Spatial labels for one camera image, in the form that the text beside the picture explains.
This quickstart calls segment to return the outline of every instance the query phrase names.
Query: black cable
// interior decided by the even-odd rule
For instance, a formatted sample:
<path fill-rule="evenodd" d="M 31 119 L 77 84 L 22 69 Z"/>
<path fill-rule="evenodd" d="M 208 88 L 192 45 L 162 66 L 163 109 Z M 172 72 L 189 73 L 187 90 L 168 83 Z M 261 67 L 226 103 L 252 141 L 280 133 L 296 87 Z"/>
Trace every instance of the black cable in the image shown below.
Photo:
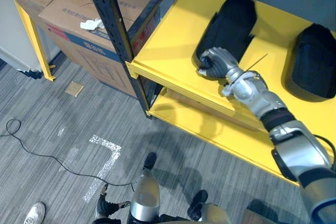
<path fill-rule="evenodd" d="M 330 146 L 330 148 L 332 149 L 332 152 L 334 153 L 334 163 L 332 164 L 331 169 L 336 172 L 336 150 L 335 150 L 335 146 L 332 144 L 332 142 L 330 142 L 328 139 L 326 139 L 323 136 L 319 136 L 319 135 L 315 135 L 315 134 L 314 134 L 314 136 L 319 138 L 320 140 L 325 141 Z"/>
<path fill-rule="evenodd" d="M 18 125 L 18 128 L 16 130 L 14 130 L 13 132 L 9 131 L 8 129 L 8 125 L 12 122 L 18 122 L 19 125 Z M 77 175 L 77 176 L 84 176 L 84 177 L 91 177 L 91 178 L 96 178 L 96 179 L 99 179 L 101 181 L 103 181 L 104 183 L 108 184 L 108 185 L 111 185 L 111 186 L 128 186 L 128 185 L 131 185 L 132 186 L 132 189 L 133 189 L 133 185 L 132 185 L 132 182 L 129 182 L 129 183 L 125 183 L 125 184 L 113 184 L 113 183 L 110 183 L 110 182 L 107 182 L 106 180 L 100 178 L 100 177 L 97 177 L 97 176 L 94 176 L 94 175 L 89 175 L 89 174 L 81 174 L 81 173 L 76 173 L 76 172 L 73 172 L 71 171 L 70 169 L 68 169 L 67 167 L 65 167 L 63 165 L 63 163 L 61 162 L 61 159 L 60 158 L 57 158 L 57 157 L 54 157 L 54 156 L 51 156 L 51 155 L 43 155 L 43 154 L 37 154 L 37 153 L 34 153 L 32 151 L 29 151 L 23 144 L 22 140 L 20 138 L 18 138 L 16 135 L 14 135 L 16 132 L 18 132 L 18 130 L 21 128 L 21 121 L 19 119 L 10 119 L 7 123 L 6 123 L 6 131 L 8 132 L 8 134 L 5 134 L 5 135 L 0 135 L 0 137 L 3 137 L 3 136 L 12 136 L 14 138 L 16 138 L 20 144 L 21 144 L 21 147 L 28 153 L 32 154 L 32 155 L 35 155 L 35 156 L 39 156 L 39 157 L 49 157 L 49 158 L 52 158 L 54 160 L 56 160 L 66 171 L 74 174 L 74 175 Z"/>

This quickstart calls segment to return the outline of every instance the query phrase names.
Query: shoe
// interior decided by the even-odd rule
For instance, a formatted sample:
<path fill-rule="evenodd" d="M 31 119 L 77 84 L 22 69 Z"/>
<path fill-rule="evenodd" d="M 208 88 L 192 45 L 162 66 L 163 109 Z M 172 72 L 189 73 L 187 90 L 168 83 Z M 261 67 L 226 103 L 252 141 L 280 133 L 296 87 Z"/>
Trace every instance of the shoe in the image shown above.
<path fill-rule="evenodd" d="M 201 218 L 201 209 L 203 204 L 208 199 L 208 193 L 206 190 L 200 190 L 193 198 L 190 207 L 187 210 L 187 214 L 191 220 L 198 221 Z"/>
<path fill-rule="evenodd" d="M 150 154 L 147 155 L 145 163 L 143 165 L 143 168 L 146 168 L 148 170 L 151 170 L 156 162 L 157 155 L 155 152 L 151 152 Z"/>
<path fill-rule="evenodd" d="M 38 202 L 32 206 L 26 216 L 24 224 L 41 224 L 46 214 L 46 207 L 43 203 Z"/>

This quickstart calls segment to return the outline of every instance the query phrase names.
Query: crumpled paper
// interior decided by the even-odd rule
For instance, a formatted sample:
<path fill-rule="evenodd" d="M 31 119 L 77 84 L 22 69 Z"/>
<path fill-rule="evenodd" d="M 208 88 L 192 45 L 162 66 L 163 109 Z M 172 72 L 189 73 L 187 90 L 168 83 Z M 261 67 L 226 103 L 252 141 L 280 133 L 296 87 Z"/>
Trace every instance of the crumpled paper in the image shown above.
<path fill-rule="evenodd" d="M 95 30 L 97 27 L 104 29 L 104 24 L 100 18 L 96 18 L 95 20 L 88 19 L 85 22 L 80 23 L 80 28 L 85 30 Z"/>

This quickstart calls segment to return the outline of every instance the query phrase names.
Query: yellow frame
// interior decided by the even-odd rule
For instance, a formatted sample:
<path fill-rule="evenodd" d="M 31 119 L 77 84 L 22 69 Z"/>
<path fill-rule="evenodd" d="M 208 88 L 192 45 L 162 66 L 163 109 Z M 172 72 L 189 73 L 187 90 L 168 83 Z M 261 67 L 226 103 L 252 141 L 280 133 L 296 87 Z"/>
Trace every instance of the yellow frame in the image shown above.
<path fill-rule="evenodd" d="M 46 59 L 46 55 L 44 53 L 40 38 L 37 34 L 37 29 L 36 29 L 35 23 L 29 17 L 29 15 L 25 12 L 25 10 L 23 10 L 22 7 L 19 6 L 16 3 L 16 1 L 15 1 L 15 5 L 16 5 L 17 11 L 20 14 L 22 23 L 25 26 L 25 29 L 27 31 L 30 42 L 31 42 L 31 44 L 34 48 L 37 59 L 38 59 L 40 65 L 41 65 L 44 78 L 46 78 L 49 81 L 53 81 L 56 77 L 54 77 L 50 72 L 50 66 L 49 66 L 48 61 Z"/>

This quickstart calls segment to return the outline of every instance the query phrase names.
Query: black metal upright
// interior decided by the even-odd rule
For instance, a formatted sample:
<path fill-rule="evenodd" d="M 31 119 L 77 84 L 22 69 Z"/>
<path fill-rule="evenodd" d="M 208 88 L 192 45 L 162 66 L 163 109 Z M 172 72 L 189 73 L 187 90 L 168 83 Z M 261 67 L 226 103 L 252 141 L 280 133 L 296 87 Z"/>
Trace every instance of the black metal upright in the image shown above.
<path fill-rule="evenodd" d="M 144 112 L 149 110 L 151 98 L 146 97 L 140 78 L 133 79 L 130 76 L 125 62 L 131 62 L 134 58 L 130 40 L 133 40 L 137 33 L 141 31 L 143 26 L 145 26 L 146 22 L 154 14 L 161 1 L 162 0 L 150 0 L 127 33 L 117 0 L 93 0 L 116 53 L 122 60 L 123 68 L 132 84 Z M 155 88 L 153 85 L 149 85 L 149 87 L 152 89 Z"/>
<path fill-rule="evenodd" d="M 127 35 L 125 24 L 123 22 L 117 0 L 93 0 L 98 14 L 104 23 L 105 29 L 116 50 L 116 53 L 122 60 L 124 70 L 133 86 L 136 96 L 139 99 L 144 112 L 149 110 L 149 106 L 143 91 L 142 83 L 139 79 L 131 78 L 125 61 L 131 62 L 134 58 L 132 47 Z"/>

